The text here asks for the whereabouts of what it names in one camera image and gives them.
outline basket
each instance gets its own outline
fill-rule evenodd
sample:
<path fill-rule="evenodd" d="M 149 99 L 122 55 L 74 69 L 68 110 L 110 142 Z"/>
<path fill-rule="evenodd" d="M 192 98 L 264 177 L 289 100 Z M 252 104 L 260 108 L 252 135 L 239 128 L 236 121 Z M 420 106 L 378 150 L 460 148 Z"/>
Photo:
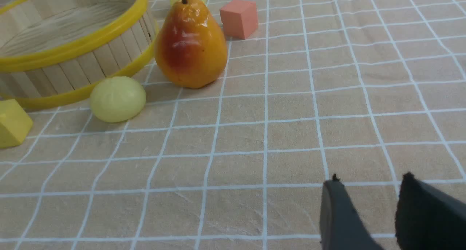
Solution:
<path fill-rule="evenodd" d="M 148 0 L 17 0 L 0 9 L 0 96 L 47 109 L 133 76 L 154 55 Z"/>

